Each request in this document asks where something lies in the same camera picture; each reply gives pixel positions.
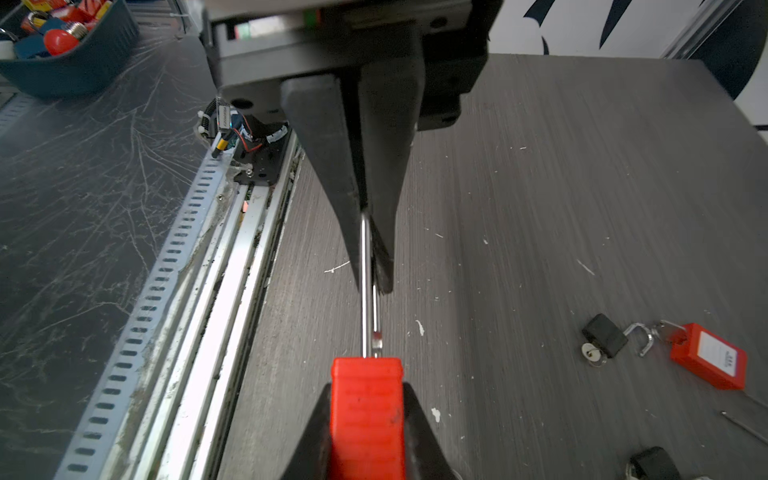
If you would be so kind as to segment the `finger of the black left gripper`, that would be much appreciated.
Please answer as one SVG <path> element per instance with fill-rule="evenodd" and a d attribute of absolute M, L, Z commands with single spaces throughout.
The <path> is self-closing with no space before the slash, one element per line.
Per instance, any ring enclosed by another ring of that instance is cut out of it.
<path fill-rule="evenodd" d="M 281 83 L 281 107 L 333 208 L 349 260 L 360 260 L 361 203 L 340 80 L 332 75 Z"/>
<path fill-rule="evenodd" d="M 394 288 L 396 215 L 425 83 L 422 59 L 364 66 L 358 84 L 367 213 L 379 290 Z"/>

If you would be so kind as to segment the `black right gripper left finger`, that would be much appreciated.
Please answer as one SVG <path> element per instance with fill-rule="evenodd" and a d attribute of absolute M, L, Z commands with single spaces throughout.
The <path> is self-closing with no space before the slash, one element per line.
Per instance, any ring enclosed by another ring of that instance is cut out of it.
<path fill-rule="evenodd" d="M 325 480 L 328 478 L 332 440 L 330 434 L 331 384 L 320 392 L 281 480 Z"/>

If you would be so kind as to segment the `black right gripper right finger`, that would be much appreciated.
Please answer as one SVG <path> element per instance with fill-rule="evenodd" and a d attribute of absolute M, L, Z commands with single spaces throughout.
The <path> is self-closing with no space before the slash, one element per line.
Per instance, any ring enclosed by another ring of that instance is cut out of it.
<path fill-rule="evenodd" d="M 403 383 L 405 469 L 408 480 L 444 479 L 457 476 L 450 467 L 413 387 Z"/>

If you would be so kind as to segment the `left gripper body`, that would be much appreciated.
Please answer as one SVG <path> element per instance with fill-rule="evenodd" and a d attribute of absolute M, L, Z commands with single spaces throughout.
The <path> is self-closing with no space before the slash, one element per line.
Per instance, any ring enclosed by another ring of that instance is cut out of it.
<path fill-rule="evenodd" d="M 286 119 L 282 81 L 420 53 L 418 128 L 461 114 L 487 59 L 499 1 L 207 1 L 200 40 L 219 95 L 264 123 Z"/>

